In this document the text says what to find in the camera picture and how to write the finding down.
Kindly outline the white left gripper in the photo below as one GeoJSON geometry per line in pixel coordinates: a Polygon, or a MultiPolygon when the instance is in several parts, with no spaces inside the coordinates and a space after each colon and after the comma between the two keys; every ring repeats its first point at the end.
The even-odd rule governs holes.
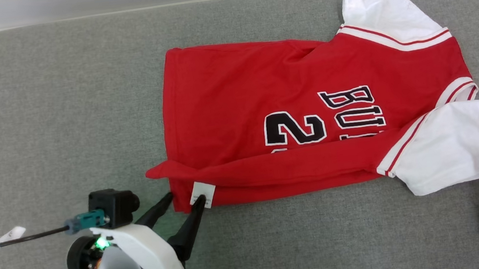
{"type": "Polygon", "coordinates": [[[179,231],[168,242],[152,228],[173,201],[168,192],[132,223],[116,229],[92,228],[92,236],[78,238],[67,253],[68,269],[185,269],[191,256],[206,196],[197,198],[179,231]]]}

